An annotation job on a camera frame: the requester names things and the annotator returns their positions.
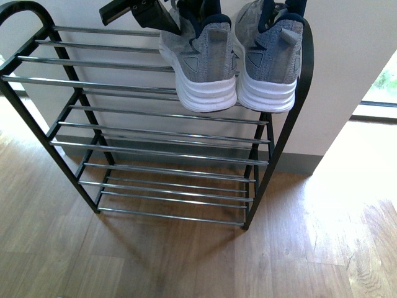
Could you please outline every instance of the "white wall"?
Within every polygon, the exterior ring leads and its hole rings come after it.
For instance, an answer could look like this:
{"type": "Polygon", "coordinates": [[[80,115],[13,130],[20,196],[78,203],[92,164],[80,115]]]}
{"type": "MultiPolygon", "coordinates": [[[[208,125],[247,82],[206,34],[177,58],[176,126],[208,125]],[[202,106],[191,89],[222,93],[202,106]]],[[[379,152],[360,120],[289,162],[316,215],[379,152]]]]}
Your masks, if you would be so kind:
{"type": "MultiPolygon", "coordinates": [[[[57,25],[98,27],[103,28],[98,10],[107,0],[96,1],[60,1],[60,0],[39,0],[43,4],[57,25]]],[[[232,17],[247,0],[223,0],[223,12],[232,17]]],[[[397,2],[395,0],[382,1],[361,1],[361,0],[308,0],[306,7],[306,19],[311,24],[314,35],[315,65],[313,84],[304,108],[294,128],[292,136],[288,141],[286,152],[306,155],[323,156],[333,140],[347,122],[361,98],[374,82],[390,56],[397,49],[397,2]]],[[[0,52],[4,57],[10,55],[15,49],[17,40],[23,40],[30,36],[35,30],[28,30],[34,27],[32,20],[35,18],[30,14],[23,13],[18,20],[7,22],[0,29],[0,52]]],[[[111,23],[111,29],[132,29],[137,30],[139,26],[131,16],[123,16],[111,23]]],[[[76,41],[79,37],[65,34],[64,39],[76,41]]],[[[100,35],[93,35],[91,40],[81,37],[83,42],[98,43],[120,43],[125,45],[145,45],[155,47],[156,44],[148,39],[121,39],[116,35],[100,40],[100,35]]],[[[71,51],[72,56],[78,58],[89,58],[92,60],[104,60],[108,53],[81,54],[71,51]]],[[[116,54],[116,58],[123,62],[163,64],[160,58],[148,58],[139,55],[139,61],[132,61],[128,55],[116,54]]],[[[39,68],[32,65],[24,70],[24,74],[32,76],[48,75],[51,78],[65,78],[55,67],[39,68]]],[[[172,76],[163,74],[143,73],[132,77],[124,71],[104,71],[98,69],[79,72],[81,79],[98,83],[131,84],[143,86],[168,86],[174,85],[172,76]]],[[[53,89],[43,94],[42,88],[26,85],[28,94],[35,100],[36,105],[42,112],[47,122],[55,118],[54,111],[59,111],[63,102],[70,96],[70,92],[59,88],[56,93],[53,89]]],[[[125,101],[118,101],[112,106],[125,106],[125,101]]],[[[134,104],[140,109],[167,109],[167,106],[150,106],[150,104],[139,102],[134,104]]],[[[230,115],[237,115],[236,109],[230,109],[230,115]]],[[[285,114],[276,115],[276,134],[281,129],[285,114]]],[[[107,117],[101,119],[105,124],[113,125],[120,122],[119,117],[107,117]]],[[[123,125],[128,124],[128,119],[121,120],[123,125]]],[[[167,122],[147,124],[148,128],[163,129],[167,122]]],[[[194,123],[188,123],[189,129],[194,130],[194,123]]],[[[226,124],[211,124],[208,126],[209,133],[223,133],[228,131],[226,124]]],[[[246,136],[249,128],[233,133],[234,135],[246,136]]]]}

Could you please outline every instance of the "sneaker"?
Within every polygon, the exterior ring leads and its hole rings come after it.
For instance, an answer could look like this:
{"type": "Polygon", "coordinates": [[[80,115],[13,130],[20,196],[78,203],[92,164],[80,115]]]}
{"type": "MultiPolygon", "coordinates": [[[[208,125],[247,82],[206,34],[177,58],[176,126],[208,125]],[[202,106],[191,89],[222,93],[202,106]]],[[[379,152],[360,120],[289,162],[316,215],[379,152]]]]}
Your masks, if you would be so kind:
{"type": "Polygon", "coordinates": [[[225,110],[237,100],[231,21],[221,13],[220,0],[198,2],[179,0],[170,10],[182,34],[161,31],[159,50],[175,71],[176,91],[186,109],[225,110]]]}
{"type": "Polygon", "coordinates": [[[306,0],[257,0],[245,5],[234,25],[234,50],[243,61],[239,102],[261,112],[286,112],[295,102],[301,70],[306,0]]]}

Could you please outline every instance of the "laminate flooring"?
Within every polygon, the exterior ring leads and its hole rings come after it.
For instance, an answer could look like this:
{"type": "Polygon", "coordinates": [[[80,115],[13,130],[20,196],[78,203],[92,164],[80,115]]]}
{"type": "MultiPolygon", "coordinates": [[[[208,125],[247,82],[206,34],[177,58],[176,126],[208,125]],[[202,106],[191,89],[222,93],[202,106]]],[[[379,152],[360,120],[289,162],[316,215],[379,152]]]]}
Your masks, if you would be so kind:
{"type": "Polygon", "coordinates": [[[275,173],[244,232],[93,214],[0,97],[0,297],[395,298],[396,136],[348,122],[314,175],[275,173]]]}

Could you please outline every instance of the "metal shoe rack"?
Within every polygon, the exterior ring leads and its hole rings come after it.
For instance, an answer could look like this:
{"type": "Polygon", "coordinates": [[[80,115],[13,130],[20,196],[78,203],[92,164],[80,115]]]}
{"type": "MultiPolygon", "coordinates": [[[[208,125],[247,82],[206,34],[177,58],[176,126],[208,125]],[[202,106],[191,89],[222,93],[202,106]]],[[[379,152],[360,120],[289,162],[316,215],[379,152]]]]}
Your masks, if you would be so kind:
{"type": "Polygon", "coordinates": [[[41,5],[32,1],[14,1],[0,6],[0,25],[10,16],[22,11],[34,12],[40,18],[43,27],[0,67],[1,92],[8,98],[15,110],[21,115],[95,213],[119,212],[132,215],[150,215],[237,225],[243,229],[249,228],[310,88],[314,54],[313,38],[307,22],[303,35],[302,71],[296,90],[296,103],[288,113],[281,134],[277,143],[275,143],[270,113],[252,112],[251,114],[256,115],[256,119],[239,119],[239,117],[224,117],[222,113],[191,114],[186,112],[185,114],[176,114],[134,110],[133,101],[135,99],[163,100],[167,104],[169,101],[177,101],[176,91],[171,88],[143,88],[80,81],[75,67],[119,68],[134,71],[162,71],[165,73],[172,73],[172,68],[72,60],[69,58],[67,49],[72,47],[73,50],[83,48],[105,52],[128,51],[158,55],[157,49],[68,43],[63,42],[60,35],[60,32],[66,31],[79,32],[80,34],[121,34],[158,38],[157,32],[58,27],[53,23],[49,13],[41,5]],[[58,58],[31,56],[38,47],[53,47],[58,58]],[[11,76],[24,63],[59,65],[60,71],[66,72],[68,80],[11,76]],[[58,117],[55,123],[45,133],[24,106],[21,98],[10,87],[10,82],[66,86],[72,90],[73,95],[62,111],[56,112],[58,117]],[[118,97],[129,98],[132,103],[125,109],[101,107],[93,103],[92,98],[95,96],[103,96],[110,101],[114,101],[118,97]],[[84,111],[87,122],[77,123],[68,120],[70,113],[73,111],[84,111]],[[155,119],[158,123],[161,119],[175,121],[181,130],[170,132],[167,130],[143,129],[138,126],[133,128],[111,127],[102,124],[101,117],[98,116],[115,113],[128,117],[144,116],[147,121],[155,119]],[[190,133],[183,131],[184,124],[194,121],[206,124],[213,122],[214,125],[219,122],[226,122],[228,130],[239,129],[240,125],[250,125],[252,136],[251,138],[241,138],[206,132],[190,133]],[[94,137],[89,143],[61,142],[56,138],[63,127],[91,130],[94,137]],[[113,145],[113,139],[128,142],[113,145]],[[146,148],[139,146],[141,142],[151,142],[158,144],[158,146],[154,149],[146,148]],[[58,146],[76,147],[85,150],[77,171],[72,171],[62,155],[58,153],[55,148],[58,146]],[[268,158],[263,159],[262,155],[259,154],[262,147],[267,147],[268,158]],[[201,148],[202,151],[197,153],[195,150],[192,151],[192,148],[201,148]],[[228,152],[228,156],[213,154],[218,151],[228,152]],[[106,163],[96,162],[96,159],[92,158],[95,152],[103,153],[106,163]],[[233,152],[240,152],[240,154],[237,156],[229,155],[233,152]],[[126,161],[117,158],[116,156],[119,153],[133,156],[135,160],[126,161]],[[174,163],[155,163],[153,165],[152,163],[142,162],[142,160],[157,157],[170,161],[182,161],[183,166],[173,166],[174,163]],[[218,168],[214,168],[213,172],[197,170],[197,163],[205,164],[206,161],[217,162],[224,168],[234,166],[234,170],[231,170],[230,173],[226,173],[224,170],[219,171],[218,168]],[[102,169],[104,172],[103,178],[99,181],[88,181],[84,178],[87,176],[84,173],[93,168],[102,169]],[[93,186],[97,188],[97,194],[92,196],[87,191],[87,187],[93,186]],[[124,200],[129,208],[124,208],[118,200],[124,200]],[[142,204],[142,202],[144,201],[149,202],[152,206],[153,204],[157,206],[154,207],[155,212],[143,210],[142,206],[145,204],[142,204]],[[179,209],[173,209],[174,205],[178,205],[179,209]],[[190,213],[185,213],[184,211],[189,208],[190,213]]]}

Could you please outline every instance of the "black metal frame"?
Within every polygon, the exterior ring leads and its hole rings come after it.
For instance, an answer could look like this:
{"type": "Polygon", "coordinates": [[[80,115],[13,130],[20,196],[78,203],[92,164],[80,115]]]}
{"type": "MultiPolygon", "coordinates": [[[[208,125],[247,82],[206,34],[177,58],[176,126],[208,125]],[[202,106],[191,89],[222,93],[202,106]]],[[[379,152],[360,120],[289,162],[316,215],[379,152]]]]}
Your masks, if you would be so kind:
{"type": "MultiPolygon", "coordinates": [[[[373,107],[389,107],[397,108],[397,104],[392,102],[376,102],[376,101],[361,101],[360,106],[373,106],[373,107]]],[[[377,117],[373,115],[351,115],[350,119],[352,121],[364,121],[364,122],[376,122],[376,123],[387,123],[387,124],[397,124],[397,118],[389,117],[377,117]]]]}
{"type": "MultiPolygon", "coordinates": [[[[144,71],[165,71],[171,72],[172,70],[169,67],[154,67],[154,66],[142,66],[142,65],[120,65],[120,64],[106,64],[106,63],[86,63],[83,61],[74,61],[70,60],[68,52],[66,51],[66,47],[70,46],[68,43],[63,43],[61,37],[59,35],[59,31],[73,31],[73,32],[90,32],[90,33],[105,33],[105,34],[127,34],[127,35],[138,35],[138,36],[158,36],[158,34],[153,32],[131,32],[131,31],[123,31],[123,30],[102,30],[102,29],[82,29],[82,28],[72,28],[72,27],[58,27],[55,26],[51,16],[49,13],[42,7],[40,4],[33,1],[14,1],[9,2],[7,4],[3,4],[0,6],[0,25],[9,17],[21,11],[32,11],[34,12],[42,21],[43,27],[30,39],[28,40],[10,59],[8,59],[2,66],[0,66],[0,90],[5,95],[9,102],[13,105],[15,110],[21,115],[25,123],[29,126],[35,136],[38,138],[40,143],[45,147],[47,152],[51,155],[51,157],[55,160],[64,174],[71,181],[72,185],[78,190],[83,199],[87,202],[90,208],[95,213],[100,213],[100,211],[112,211],[112,212],[120,212],[125,214],[140,214],[140,215],[151,215],[157,217],[166,217],[166,218],[175,218],[175,219],[187,219],[187,220],[196,220],[203,222],[215,222],[219,224],[231,224],[238,225],[243,229],[248,229],[256,210],[264,197],[265,190],[269,181],[275,171],[277,163],[281,157],[283,149],[287,143],[287,140],[292,132],[292,129],[297,121],[301,108],[305,102],[306,96],[308,94],[311,79],[313,75],[313,64],[314,64],[314,50],[313,50],[313,37],[311,34],[311,29],[309,23],[306,22],[304,33],[303,33],[303,49],[302,49],[302,71],[300,75],[300,79],[298,82],[297,90],[296,90],[296,100],[293,109],[288,113],[287,119],[284,123],[282,132],[280,137],[275,144],[274,135],[273,135],[273,127],[272,127],[272,115],[270,113],[262,112],[259,114],[259,120],[250,120],[250,119],[230,119],[219,117],[217,114],[215,115],[173,115],[173,114],[159,114],[155,112],[140,112],[140,111],[131,111],[131,110],[116,110],[116,109],[104,109],[101,107],[91,106],[89,102],[89,98],[87,95],[90,94],[107,94],[112,96],[112,93],[107,93],[103,91],[89,91],[87,88],[94,88],[99,90],[117,90],[117,91],[125,91],[125,92],[135,92],[135,93],[151,93],[151,94],[163,94],[168,97],[161,97],[163,100],[177,100],[174,96],[176,92],[174,89],[169,88],[141,88],[141,87],[131,87],[131,86],[115,86],[108,84],[96,84],[96,83],[88,83],[81,82],[77,76],[77,73],[74,69],[74,66],[93,66],[93,67],[113,67],[113,68],[128,68],[133,70],[144,70],[144,71]],[[59,60],[56,59],[46,59],[46,58],[29,58],[29,56],[33,53],[33,51],[41,45],[51,45],[56,50],[56,53],[59,57],[59,60]],[[63,66],[63,69],[66,71],[68,75],[69,81],[60,81],[54,79],[37,79],[37,78],[25,78],[25,77],[12,77],[10,74],[15,71],[23,62],[39,62],[39,63],[52,63],[59,64],[63,66]],[[70,97],[69,101],[60,112],[57,117],[55,123],[51,126],[50,130],[47,134],[45,134],[41,128],[36,123],[35,119],[29,113],[29,111],[25,108],[22,103],[20,97],[16,94],[16,92],[10,87],[9,82],[18,81],[20,83],[33,83],[33,84],[47,84],[47,85],[55,85],[55,86],[69,86],[74,89],[73,95],[70,97]],[[69,113],[75,109],[79,109],[85,112],[85,115],[89,121],[89,124],[73,124],[66,122],[69,113]],[[232,157],[232,156],[211,156],[211,155],[198,155],[198,154],[189,154],[188,153],[176,153],[176,152],[166,152],[166,151],[156,151],[156,150],[145,150],[141,148],[125,148],[125,147],[113,147],[108,146],[106,134],[103,133],[102,129],[107,130],[115,130],[121,132],[141,132],[139,129],[124,129],[124,128],[115,128],[115,127],[106,127],[98,123],[95,113],[96,112],[118,112],[123,114],[131,114],[131,115],[147,115],[148,117],[176,117],[178,119],[191,119],[191,120],[205,120],[205,121],[223,121],[230,122],[231,124],[239,125],[249,124],[256,126],[255,136],[252,139],[243,139],[243,138],[233,138],[233,137],[224,137],[217,135],[192,135],[189,133],[180,133],[180,132],[159,132],[159,131],[144,131],[144,133],[151,135],[165,135],[170,137],[175,137],[172,140],[163,140],[168,143],[193,143],[198,146],[214,146],[220,148],[239,148],[239,145],[225,145],[219,143],[211,143],[212,141],[225,141],[235,143],[250,143],[251,149],[249,151],[248,158],[241,157],[232,157]],[[68,142],[57,142],[54,141],[57,133],[59,132],[62,126],[70,126],[70,127],[78,127],[80,129],[93,129],[94,137],[91,140],[90,144],[77,144],[77,143],[68,143],[68,142]],[[267,140],[262,140],[263,133],[266,132],[267,140]],[[179,138],[185,137],[195,137],[199,140],[199,142],[190,142],[185,140],[180,140],[179,138]],[[268,160],[261,160],[259,156],[259,145],[265,144],[267,145],[267,149],[269,152],[268,160]],[[86,149],[86,154],[81,160],[79,168],[77,172],[73,173],[68,165],[65,163],[64,159],[60,156],[60,154],[55,149],[55,146],[75,146],[79,148],[86,149]],[[104,153],[108,165],[99,165],[95,163],[90,163],[90,158],[95,151],[101,151],[104,153]],[[188,160],[214,160],[223,163],[232,163],[234,165],[246,165],[245,173],[243,176],[231,175],[231,174],[217,174],[217,173],[201,173],[195,171],[181,171],[175,170],[171,168],[151,168],[147,166],[137,166],[137,165],[120,165],[115,162],[115,158],[113,153],[126,153],[132,155],[148,155],[148,156],[170,156],[173,158],[183,158],[188,160]],[[261,166],[267,166],[263,178],[261,179],[261,166]],[[83,175],[84,170],[87,167],[96,167],[106,169],[105,176],[101,182],[89,182],[89,181],[81,181],[81,176],[83,175]],[[138,182],[139,184],[148,184],[148,187],[142,186],[128,186],[117,183],[110,183],[109,181],[122,181],[123,179],[112,177],[111,174],[114,171],[142,171],[149,173],[161,173],[161,174],[171,174],[171,175],[179,175],[179,176],[187,176],[187,177],[197,177],[197,178],[205,178],[205,179],[225,179],[230,181],[236,181],[239,183],[243,183],[243,190],[234,190],[234,189],[218,189],[216,187],[205,187],[205,186],[186,186],[186,185],[178,185],[178,184],[168,184],[157,181],[137,181],[133,179],[124,179],[129,182],[138,182]],[[151,186],[157,185],[167,185],[176,187],[176,191],[167,191],[165,189],[156,189],[151,186]],[[254,185],[254,196],[250,197],[250,185],[254,185]],[[99,187],[98,195],[95,198],[92,198],[84,188],[84,185],[91,185],[99,187]],[[210,189],[213,191],[227,192],[227,195],[219,195],[219,194],[202,194],[202,193],[194,193],[187,191],[180,191],[181,187],[190,187],[192,189],[210,189]],[[107,188],[112,189],[126,189],[129,191],[151,191],[155,194],[173,194],[176,195],[175,198],[166,198],[166,197],[158,197],[158,196],[142,196],[139,194],[130,195],[122,192],[115,191],[107,191],[107,188]],[[241,194],[242,196],[231,196],[230,192],[241,194]],[[241,222],[231,222],[225,220],[217,220],[217,219],[201,219],[201,218],[192,218],[192,217],[184,217],[184,216],[176,216],[176,215],[166,215],[166,214],[153,214],[150,212],[139,212],[134,210],[122,210],[122,209],[113,209],[109,207],[100,207],[101,198],[103,195],[109,196],[124,196],[124,197],[135,197],[140,199],[151,199],[151,200],[159,200],[159,201],[168,201],[168,202],[181,202],[186,204],[201,204],[201,205],[209,205],[209,206],[217,206],[217,207],[227,207],[234,208],[238,210],[243,210],[245,214],[245,219],[241,222]],[[201,202],[195,200],[195,198],[205,198],[205,199],[214,199],[214,201],[201,202]],[[229,200],[231,204],[219,203],[218,201],[229,200]]],[[[106,47],[106,46],[97,46],[97,45],[77,45],[82,48],[103,48],[105,50],[128,50],[130,52],[156,52],[154,49],[142,49],[142,48],[123,48],[123,47],[106,47]]],[[[128,97],[128,94],[120,94],[117,96],[125,96],[128,97]]],[[[160,97],[156,96],[139,96],[135,95],[136,98],[148,98],[148,99],[159,99],[160,97]]]]}

